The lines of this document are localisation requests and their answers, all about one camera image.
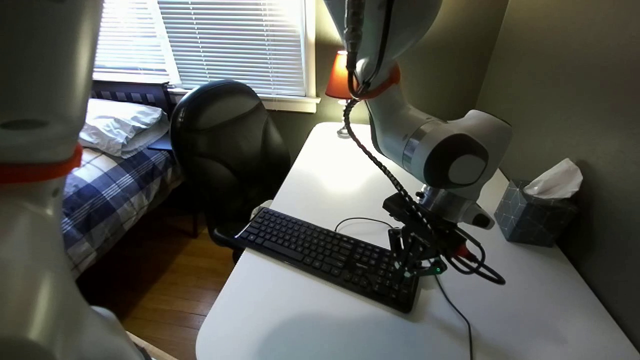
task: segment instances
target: white pillow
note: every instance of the white pillow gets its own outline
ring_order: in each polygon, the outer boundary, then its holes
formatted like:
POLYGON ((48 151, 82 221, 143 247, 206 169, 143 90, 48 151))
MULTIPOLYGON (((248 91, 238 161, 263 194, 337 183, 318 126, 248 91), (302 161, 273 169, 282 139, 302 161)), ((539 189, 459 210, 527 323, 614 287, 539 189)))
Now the white pillow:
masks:
POLYGON ((89 99, 79 142, 113 156, 128 158, 169 130, 160 108, 103 99, 89 99))

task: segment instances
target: office chair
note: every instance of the office chair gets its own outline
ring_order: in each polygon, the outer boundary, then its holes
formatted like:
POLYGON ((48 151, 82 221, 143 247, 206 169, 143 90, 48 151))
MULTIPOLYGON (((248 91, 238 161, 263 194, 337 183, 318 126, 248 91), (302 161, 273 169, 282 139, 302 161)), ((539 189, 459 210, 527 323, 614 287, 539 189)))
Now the office chair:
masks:
POLYGON ((248 223, 252 209, 273 199, 291 168, 278 129, 249 86, 223 80, 180 100, 170 137, 184 177, 198 194, 212 240, 233 249, 237 262, 243 249, 225 237, 248 223))

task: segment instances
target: plaid blanket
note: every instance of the plaid blanket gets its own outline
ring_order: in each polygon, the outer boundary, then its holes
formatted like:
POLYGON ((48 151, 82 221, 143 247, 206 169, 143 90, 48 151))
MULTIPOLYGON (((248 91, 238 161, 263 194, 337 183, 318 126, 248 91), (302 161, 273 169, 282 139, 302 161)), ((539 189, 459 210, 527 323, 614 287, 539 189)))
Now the plaid blanket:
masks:
POLYGON ((166 151, 143 150, 123 159, 84 149, 82 165, 67 176, 62 234, 75 277, 135 224, 159 192, 180 176, 166 151))

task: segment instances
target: keyboard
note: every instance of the keyboard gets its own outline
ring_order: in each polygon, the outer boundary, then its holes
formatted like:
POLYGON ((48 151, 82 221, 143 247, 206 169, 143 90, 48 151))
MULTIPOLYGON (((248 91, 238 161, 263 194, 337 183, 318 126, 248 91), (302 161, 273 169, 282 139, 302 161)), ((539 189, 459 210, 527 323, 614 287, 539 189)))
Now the keyboard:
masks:
POLYGON ((268 208, 234 241, 403 313, 413 308, 417 278, 392 283, 391 253, 382 247, 268 208))

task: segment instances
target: tissue box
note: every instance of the tissue box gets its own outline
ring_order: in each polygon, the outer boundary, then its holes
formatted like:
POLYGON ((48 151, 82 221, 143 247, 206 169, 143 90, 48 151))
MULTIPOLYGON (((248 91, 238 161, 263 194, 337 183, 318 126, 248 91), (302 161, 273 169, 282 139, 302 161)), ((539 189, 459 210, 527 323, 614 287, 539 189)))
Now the tissue box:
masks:
POLYGON ((539 199, 522 191, 529 181, 512 180, 495 210, 495 222, 507 241, 552 247, 578 213, 567 199, 539 199))

